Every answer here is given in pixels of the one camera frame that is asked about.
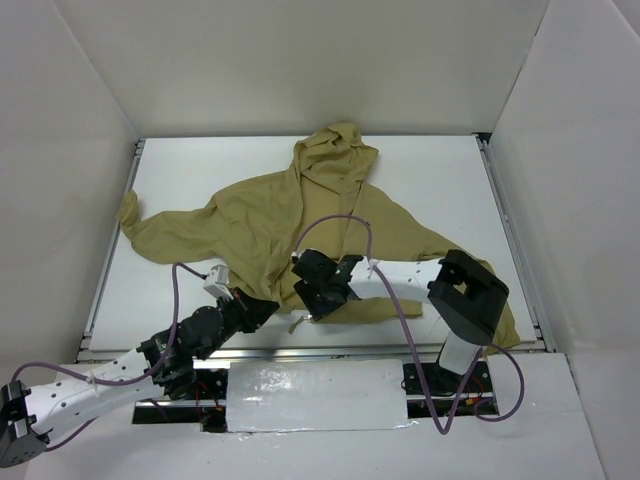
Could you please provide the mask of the tan hooded zip jacket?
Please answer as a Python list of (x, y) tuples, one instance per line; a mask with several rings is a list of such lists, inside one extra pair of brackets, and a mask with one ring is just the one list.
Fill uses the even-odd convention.
[(369, 254), (379, 260), (440, 259), (456, 243), (421, 225), (368, 181), (379, 152), (354, 123), (338, 123), (297, 142), (283, 171), (237, 182), (191, 211), (140, 215), (135, 191), (116, 219), (133, 250), (157, 264), (222, 258), (230, 284), (283, 314), (303, 309), (294, 291), (294, 249), (334, 260)]

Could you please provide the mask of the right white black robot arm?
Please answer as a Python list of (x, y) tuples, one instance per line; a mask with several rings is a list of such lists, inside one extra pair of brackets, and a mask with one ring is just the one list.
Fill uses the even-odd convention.
[(389, 299), (431, 305), (449, 328), (435, 367), (437, 384), (459, 390), (480, 351), (492, 344), (509, 288), (461, 250), (429, 261), (346, 255), (336, 262), (308, 249), (293, 255), (294, 289), (315, 320), (356, 301)]

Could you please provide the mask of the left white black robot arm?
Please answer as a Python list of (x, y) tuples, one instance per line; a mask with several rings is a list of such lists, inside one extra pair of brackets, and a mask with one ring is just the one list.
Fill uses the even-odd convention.
[(279, 308), (234, 288), (123, 356), (46, 385), (14, 379), (1, 388), (1, 465), (26, 463), (58, 446), (62, 436), (127, 404), (195, 389), (195, 360), (206, 360), (237, 333), (253, 333)]

